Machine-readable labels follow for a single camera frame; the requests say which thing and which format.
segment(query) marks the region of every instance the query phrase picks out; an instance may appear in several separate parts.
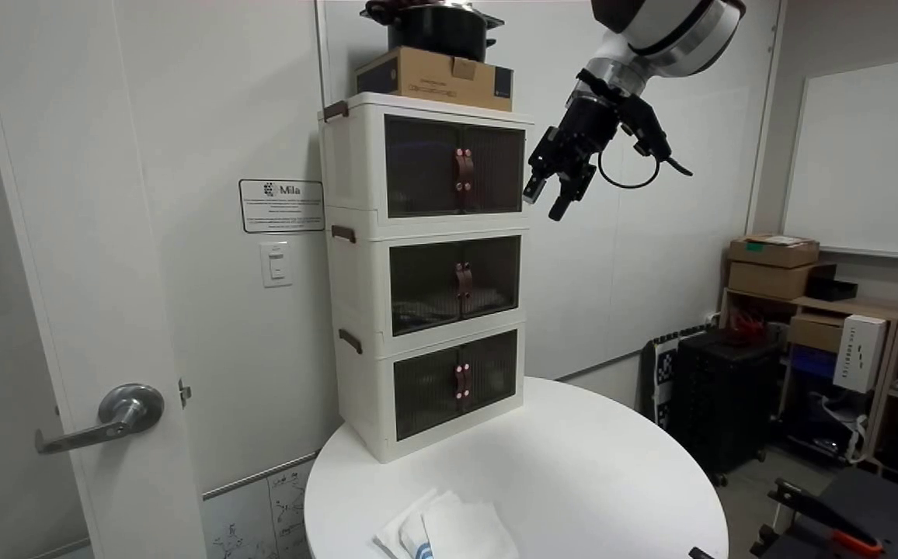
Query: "white door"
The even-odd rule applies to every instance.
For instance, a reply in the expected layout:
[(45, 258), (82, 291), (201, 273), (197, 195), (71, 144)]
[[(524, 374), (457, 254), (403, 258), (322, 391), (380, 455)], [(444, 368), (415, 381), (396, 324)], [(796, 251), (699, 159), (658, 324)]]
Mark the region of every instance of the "white door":
[(197, 489), (113, 9), (0, 0), (0, 175), (62, 429), (98, 427), (103, 396), (128, 381), (163, 396), (150, 433), (69, 451), (92, 557), (195, 559)]

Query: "paper sign on wall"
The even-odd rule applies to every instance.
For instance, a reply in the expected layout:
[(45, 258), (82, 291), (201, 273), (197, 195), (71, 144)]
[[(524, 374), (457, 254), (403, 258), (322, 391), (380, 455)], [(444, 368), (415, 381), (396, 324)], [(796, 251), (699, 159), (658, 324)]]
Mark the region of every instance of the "paper sign on wall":
[(305, 180), (238, 180), (245, 233), (312, 233), (322, 231), (322, 188)]

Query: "cable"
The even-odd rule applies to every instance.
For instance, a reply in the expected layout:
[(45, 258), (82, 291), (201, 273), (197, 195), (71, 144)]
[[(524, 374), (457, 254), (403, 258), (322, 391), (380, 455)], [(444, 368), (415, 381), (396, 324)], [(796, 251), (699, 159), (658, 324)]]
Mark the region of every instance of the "cable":
[(608, 188), (617, 188), (617, 189), (645, 189), (645, 188), (653, 188), (653, 183), (658, 180), (658, 171), (660, 171), (660, 162), (655, 162), (655, 171), (653, 171), (649, 180), (642, 180), (642, 183), (617, 183), (617, 180), (613, 180), (613, 176), (606, 175), (603, 159), (606, 159), (606, 148), (600, 152), (600, 175), (603, 175), (603, 180), (606, 180)]

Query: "round white table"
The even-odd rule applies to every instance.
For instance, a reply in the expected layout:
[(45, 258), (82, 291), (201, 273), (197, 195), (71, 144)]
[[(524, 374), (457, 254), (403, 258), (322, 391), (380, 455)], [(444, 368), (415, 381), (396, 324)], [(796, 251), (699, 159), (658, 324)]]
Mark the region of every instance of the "round white table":
[(524, 378), (524, 405), (393, 462), (340, 427), (319, 451), (305, 529), (316, 559), (385, 559), (371, 533), (427, 489), (487, 499), (523, 559), (727, 559), (719, 499), (692, 457), (641, 412)]

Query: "brown box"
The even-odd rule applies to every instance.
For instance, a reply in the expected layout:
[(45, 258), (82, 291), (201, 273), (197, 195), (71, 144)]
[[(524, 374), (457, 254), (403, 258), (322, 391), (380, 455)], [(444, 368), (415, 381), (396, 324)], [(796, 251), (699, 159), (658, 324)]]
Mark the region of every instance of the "brown box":
[(841, 347), (841, 325), (845, 319), (834, 319), (834, 317), (796, 313), (790, 319), (786, 341), (834, 353)]
[(752, 297), (791, 302), (808, 289), (815, 267), (731, 265), (727, 289)]
[(727, 245), (727, 260), (763, 267), (808, 267), (821, 260), (821, 242), (790, 235), (739, 235)]
[(512, 71), (464, 56), (396, 46), (356, 71), (356, 89), (512, 113)]

